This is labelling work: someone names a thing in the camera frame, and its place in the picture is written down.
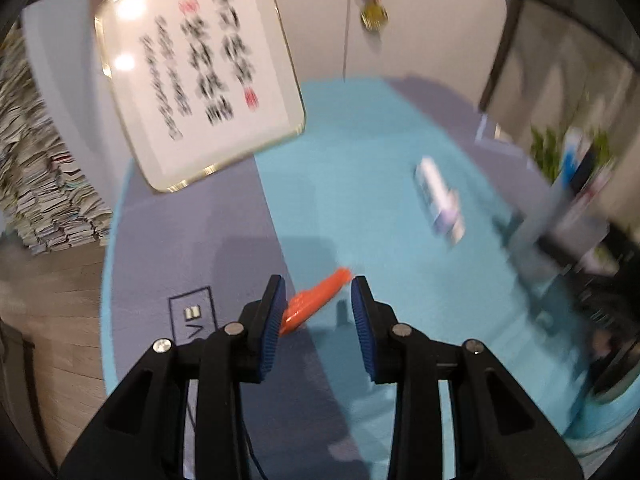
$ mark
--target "orange object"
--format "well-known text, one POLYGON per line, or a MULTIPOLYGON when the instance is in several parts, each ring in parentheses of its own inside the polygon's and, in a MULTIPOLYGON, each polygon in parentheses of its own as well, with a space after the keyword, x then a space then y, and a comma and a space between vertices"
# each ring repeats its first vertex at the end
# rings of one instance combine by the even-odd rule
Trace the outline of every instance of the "orange object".
POLYGON ((322 280, 314 288, 297 293, 282 316, 280 335, 293 332, 313 314, 325 306, 340 289, 351 281, 351 271, 340 267, 327 279, 322 280))

